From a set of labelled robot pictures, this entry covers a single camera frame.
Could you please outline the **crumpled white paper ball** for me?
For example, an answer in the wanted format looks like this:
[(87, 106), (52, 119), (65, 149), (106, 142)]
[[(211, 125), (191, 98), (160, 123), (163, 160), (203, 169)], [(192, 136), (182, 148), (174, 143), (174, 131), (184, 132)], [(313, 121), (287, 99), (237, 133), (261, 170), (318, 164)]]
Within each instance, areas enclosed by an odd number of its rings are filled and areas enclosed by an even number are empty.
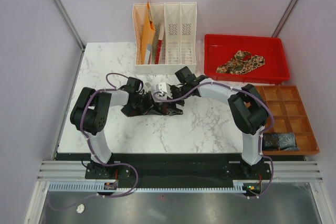
[(81, 213), (84, 212), (84, 210), (85, 210), (85, 206), (84, 206), (84, 204), (80, 204), (80, 205), (78, 205), (78, 207), (77, 207), (77, 209), (76, 209), (76, 212), (77, 212), (78, 214), (81, 214)]

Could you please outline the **white file organizer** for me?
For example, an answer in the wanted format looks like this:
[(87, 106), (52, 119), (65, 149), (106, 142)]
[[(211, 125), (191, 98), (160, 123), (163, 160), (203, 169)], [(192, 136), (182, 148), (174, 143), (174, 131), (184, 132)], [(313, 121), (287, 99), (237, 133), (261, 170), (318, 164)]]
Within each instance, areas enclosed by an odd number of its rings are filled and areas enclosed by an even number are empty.
[[(197, 4), (195, 2), (150, 4), (155, 35), (152, 43), (151, 63), (142, 65), (141, 37), (146, 4), (133, 5), (132, 18), (137, 43), (136, 72), (142, 75), (174, 74), (185, 66), (194, 72), (196, 70)], [(159, 64), (156, 65), (154, 62), (161, 22), (165, 24), (165, 31)]]

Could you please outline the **dark rolled tie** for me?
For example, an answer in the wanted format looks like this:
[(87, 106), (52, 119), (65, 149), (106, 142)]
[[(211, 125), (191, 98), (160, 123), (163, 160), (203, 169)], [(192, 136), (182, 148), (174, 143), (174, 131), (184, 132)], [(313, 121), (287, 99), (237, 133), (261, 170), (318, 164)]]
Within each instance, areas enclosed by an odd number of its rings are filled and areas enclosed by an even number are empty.
[(263, 135), (263, 151), (279, 150), (279, 136), (277, 133), (265, 133)]

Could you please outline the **dark red patterned tie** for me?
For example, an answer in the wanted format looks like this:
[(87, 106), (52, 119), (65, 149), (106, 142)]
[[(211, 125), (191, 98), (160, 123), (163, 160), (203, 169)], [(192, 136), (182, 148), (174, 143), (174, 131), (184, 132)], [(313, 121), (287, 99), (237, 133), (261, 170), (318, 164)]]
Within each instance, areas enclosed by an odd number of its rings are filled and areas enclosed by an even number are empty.
[[(164, 105), (162, 106), (162, 110), (164, 112), (164, 115), (161, 115), (161, 116), (169, 116), (167, 114), (167, 105), (168, 103), (166, 102), (161, 102), (163, 103)], [(147, 110), (135, 110), (131, 107), (131, 105), (128, 103), (127, 105), (125, 105), (122, 109), (121, 109), (121, 112), (127, 116), (127, 117), (134, 117), (134, 116), (145, 116), (147, 115)]]

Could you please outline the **orange envelope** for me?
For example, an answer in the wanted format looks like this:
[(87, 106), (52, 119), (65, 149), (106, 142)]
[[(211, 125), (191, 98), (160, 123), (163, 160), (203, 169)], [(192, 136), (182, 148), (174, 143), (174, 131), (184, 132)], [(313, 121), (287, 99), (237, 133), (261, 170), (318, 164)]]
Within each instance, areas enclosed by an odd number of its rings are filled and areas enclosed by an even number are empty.
[(146, 4), (146, 12), (144, 18), (144, 24), (142, 29), (142, 37), (141, 37), (141, 64), (144, 64), (145, 52), (148, 44), (153, 43), (155, 35), (155, 25), (151, 13), (151, 7), (149, 1)]

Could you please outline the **floral cream patterned tie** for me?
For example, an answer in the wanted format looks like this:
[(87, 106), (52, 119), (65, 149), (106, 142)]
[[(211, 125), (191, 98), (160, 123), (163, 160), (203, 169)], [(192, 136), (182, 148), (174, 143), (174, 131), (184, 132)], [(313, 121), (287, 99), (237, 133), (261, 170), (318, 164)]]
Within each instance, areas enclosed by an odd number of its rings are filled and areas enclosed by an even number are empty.
[(216, 69), (216, 73), (244, 75), (265, 65), (265, 58), (252, 55), (249, 51), (237, 51), (225, 64)]

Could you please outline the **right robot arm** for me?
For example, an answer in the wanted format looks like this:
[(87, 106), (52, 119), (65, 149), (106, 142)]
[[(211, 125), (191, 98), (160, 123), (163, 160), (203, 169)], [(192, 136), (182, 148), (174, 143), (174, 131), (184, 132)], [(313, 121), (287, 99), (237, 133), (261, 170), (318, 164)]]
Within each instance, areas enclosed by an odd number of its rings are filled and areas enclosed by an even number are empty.
[(188, 67), (175, 73), (178, 86), (158, 84), (160, 96), (182, 102), (190, 96), (210, 98), (229, 106), (236, 127), (242, 132), (243, 151), (241, 174), (248, 179), (259, 173), (258, 163), (262, 160), (261, 135), (270, 114), (264, 100), (252, 84), (231, 87), (219, 83), (206, 75), (196, 76)]

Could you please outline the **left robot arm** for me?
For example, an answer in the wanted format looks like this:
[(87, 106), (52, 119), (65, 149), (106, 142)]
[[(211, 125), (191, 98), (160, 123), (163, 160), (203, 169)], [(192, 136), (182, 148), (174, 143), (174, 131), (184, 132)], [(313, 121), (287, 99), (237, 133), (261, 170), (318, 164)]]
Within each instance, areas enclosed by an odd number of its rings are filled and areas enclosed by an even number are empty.
[(86, 137), (91, 160), (98, 163), (97, 173), (103, 178), (111, 178), (115, 173), (103, 131), (112, 106), (122, 106), (121, 112), (127, 117), (169, 114), (167, 105), (155, 103), (151, 92), (143, 88), (143, 82), (133, 77), (128, 77), (127, 83), (120, 88), (95, 90), (85, 87), (70, 114), (71, 124)]

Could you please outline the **brown compartment tray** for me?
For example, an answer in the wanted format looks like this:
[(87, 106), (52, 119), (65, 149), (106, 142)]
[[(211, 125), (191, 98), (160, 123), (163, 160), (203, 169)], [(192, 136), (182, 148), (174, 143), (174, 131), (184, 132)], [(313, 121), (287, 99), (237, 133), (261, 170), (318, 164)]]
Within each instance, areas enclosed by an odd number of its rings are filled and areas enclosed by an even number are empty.
[(266, 133), (293, 133), (299, 151), (263, 151), (265, 155), (315, 155), (320, 152), (296, 86), (257, 86), (274, 116)]

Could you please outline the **red plastic bin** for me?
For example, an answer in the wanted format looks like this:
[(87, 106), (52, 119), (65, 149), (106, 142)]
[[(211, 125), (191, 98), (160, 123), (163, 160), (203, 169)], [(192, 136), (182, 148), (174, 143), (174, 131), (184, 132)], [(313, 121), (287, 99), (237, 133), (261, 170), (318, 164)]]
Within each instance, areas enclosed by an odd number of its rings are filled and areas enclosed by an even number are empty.
[[(217, 67), (231, 60), (239, 50), (263, 56), (265, 65), (247, 74), (217, 73)], [(280, 84), (290, 79), (282, 41), (272, 37), (206, 34), (204, 73), (217, 81)]]

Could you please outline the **blue-grey rolled tie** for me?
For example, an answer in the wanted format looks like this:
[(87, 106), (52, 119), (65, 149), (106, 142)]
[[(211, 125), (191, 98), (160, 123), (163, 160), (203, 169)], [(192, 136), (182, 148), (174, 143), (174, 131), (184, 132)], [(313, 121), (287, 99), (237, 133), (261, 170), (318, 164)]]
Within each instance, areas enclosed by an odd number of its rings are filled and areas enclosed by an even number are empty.
[(299, 151), (296, 137), (293, 133), (278, 133), (278, 138), (281, 151)]

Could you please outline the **red white booklet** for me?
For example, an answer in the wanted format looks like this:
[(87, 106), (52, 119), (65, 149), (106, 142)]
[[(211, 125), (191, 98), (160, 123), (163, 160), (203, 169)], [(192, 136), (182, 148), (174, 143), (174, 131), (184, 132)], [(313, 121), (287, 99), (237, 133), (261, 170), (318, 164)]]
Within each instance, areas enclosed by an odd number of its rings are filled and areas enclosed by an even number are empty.
[(163, 37), (164, 37), (164, 31), (165, 31), (165, 24), (164, 24), (164, 22), (161, 22), (160, 27), (159, 27), (159, 36), (158, 36), (158, 40), (157, 40), (157, 48), (156, 48), (155, 62), (154, 62), (156, 65), (159, 64), (162, 41), (163, 41)]

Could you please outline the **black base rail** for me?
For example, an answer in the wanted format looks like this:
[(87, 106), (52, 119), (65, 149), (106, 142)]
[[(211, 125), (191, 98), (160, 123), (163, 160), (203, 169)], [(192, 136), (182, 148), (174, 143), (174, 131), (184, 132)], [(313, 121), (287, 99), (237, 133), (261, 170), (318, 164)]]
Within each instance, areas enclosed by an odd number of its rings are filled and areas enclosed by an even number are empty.
[(86, 179), (115, 179), (126, 186), (230, 186), (234, 180), (267, 181), (271, 168), (240, 154), (113, 154), (108, 167), (90, 161)]

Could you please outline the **grey folder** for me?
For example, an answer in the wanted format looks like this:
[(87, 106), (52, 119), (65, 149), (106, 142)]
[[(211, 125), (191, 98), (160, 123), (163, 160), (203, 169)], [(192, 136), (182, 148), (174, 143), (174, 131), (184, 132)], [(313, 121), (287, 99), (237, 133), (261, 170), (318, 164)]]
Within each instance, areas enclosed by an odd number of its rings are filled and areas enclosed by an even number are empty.
[(152, 45), (148, 44), (145, 52), (144, 64), (149, 65), (151, 63)]

